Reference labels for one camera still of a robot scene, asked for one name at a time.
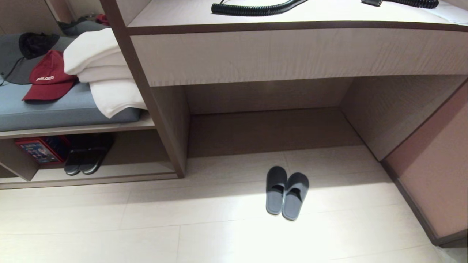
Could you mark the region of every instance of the black cable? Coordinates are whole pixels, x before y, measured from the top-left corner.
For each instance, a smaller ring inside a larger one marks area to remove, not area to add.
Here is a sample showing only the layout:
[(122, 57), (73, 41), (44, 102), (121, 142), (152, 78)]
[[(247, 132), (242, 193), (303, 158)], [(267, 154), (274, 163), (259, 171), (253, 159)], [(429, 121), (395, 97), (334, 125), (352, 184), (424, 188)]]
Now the black cable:
[(439, 0), (361, 0), (361, 2), (375, 7), (379, 7), (382, 1), (395, 2), (406, 6), (429, 9), (436, 8), (436, 6), (439, 5)]
[[(293, 9), (295, 6), (302, 4), (307, 0), (289, 0), (285, 3), (273, 6), (236, 6), (223, 4), (224, 0), (219, 4), (211, 5), (211, 12), (220, 15), (235, 15), (235, 16), (266, 16), (277, 15)], [(385, 0), (395, 2), (412, 7), (435, 8), (439, 5), (439, 0)], [(362, 0), (363, 3), (380, 6), (382, 0)]]
[(213, 14), (220, 15), (236, 15), (236, 16), (266, 16), (266, 15), (277, 15), (291, 10), (297, 5), (302, 4), (307, 0), (289, 0), (285, 3), (274, 5), (274, 6), (235, 6), (222, 4), (212, 4), (211, 12)]
[(7, 78), (11, 75), (11, 73), (13, 73), (13, 70), (15, 70), (16, 66), (18, 65), (18, 63), (23, 60), (24, 57), (22, 58), (19, 58), (16, 62), (15, 62), (15, 65), (13, 65), (13, 67), (11, 68), (10, 72), (8, 72), (8, 74), (4, 77), (2, 76), (3, 78), (3, 81), (0, 83), (0, 87), (3, 86), (3, 83), (5, 83), (5, 81), (7, 80)]
[(422, 7), (433, 9), (439, 5), (439, 0), (384, 0), (388, 2), (395, 2), (411, 7)]

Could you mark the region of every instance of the white towel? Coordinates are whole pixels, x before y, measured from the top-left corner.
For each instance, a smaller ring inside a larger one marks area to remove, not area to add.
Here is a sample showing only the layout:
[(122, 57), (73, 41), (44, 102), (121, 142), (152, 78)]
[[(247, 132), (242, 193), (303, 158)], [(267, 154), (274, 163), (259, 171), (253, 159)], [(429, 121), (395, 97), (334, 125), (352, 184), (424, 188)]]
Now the white towel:
[(127, 62), (121, 52), (110, 54), (95, 61), (91, 61), (87, 67), (96, 66), (126, 66)]
[(78, 73), (80, 82), (94, 82), (101, 80), (132, 79), (132, 73), (127, 66), (97, 66), (87, 67)]
[(129, 107), (147, 110), (133, 79), (102, 80), (90, 82), (89, 86), (97, 108), (107, 118)]
[(65, 73), (76, 75), (89, 63), (114, 53), (121, 53), (112, 29), (85, 32), (63, 52)]

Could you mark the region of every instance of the box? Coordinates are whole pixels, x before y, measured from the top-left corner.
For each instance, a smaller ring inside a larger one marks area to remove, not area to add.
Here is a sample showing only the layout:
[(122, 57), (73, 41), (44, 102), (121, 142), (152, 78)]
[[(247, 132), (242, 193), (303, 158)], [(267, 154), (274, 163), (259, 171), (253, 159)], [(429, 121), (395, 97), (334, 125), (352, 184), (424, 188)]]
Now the box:
[(39, 164), (65, 162), (70, 143), (64, 136), (45, 136), (16, 139), (15, 144)]

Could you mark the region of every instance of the wall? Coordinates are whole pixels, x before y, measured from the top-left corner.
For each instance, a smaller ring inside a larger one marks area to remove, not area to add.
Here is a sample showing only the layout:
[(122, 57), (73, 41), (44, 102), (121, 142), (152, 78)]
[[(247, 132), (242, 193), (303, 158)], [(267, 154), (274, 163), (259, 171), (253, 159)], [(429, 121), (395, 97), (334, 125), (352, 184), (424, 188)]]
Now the wall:
[(468, 228), (468, 85), (385, 162), (437, 238)]
[(90, 13), (104, 14), (104, 10), (99, 0), (67, 0), (70, 11), (75, 19)]
[(62, 35), (44, 0), (0, 0), (0, 26), (5, 34), (34, 32)]
[(45, 0), (45, 2), (54, 15), (55, 20), (64, 23), (70, 23), (74, 20), (66, 0)]

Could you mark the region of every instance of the slipper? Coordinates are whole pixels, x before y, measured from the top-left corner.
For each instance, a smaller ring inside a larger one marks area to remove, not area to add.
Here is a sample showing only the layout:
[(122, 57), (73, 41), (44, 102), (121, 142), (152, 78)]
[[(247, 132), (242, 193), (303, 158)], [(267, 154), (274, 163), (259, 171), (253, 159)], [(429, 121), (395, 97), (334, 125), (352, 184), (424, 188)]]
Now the slipper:
[(101, 133), (95, 138), (94, 147), (86, 151), (86, 156), (81, 162), (80, 171), (86, 175), (95, 173), (112, 147), (114, 140), (108, 133)]
[(273, 215), (281, 212), (283, 193), (287, 181), (287, 173), (280, 166), (272, 167), (266, 176), (266, 211)]
[(286, 183), (283, 217), (294, 221), (299, 216), (300, 208), (309, 190), (309, 180), (301, 173), (294, 173)]
[(65, 162), (65, 173), (73, 176), (80, 172), (80, 164), (83, 162), (86, 150), (75, 149), (71, 150)]

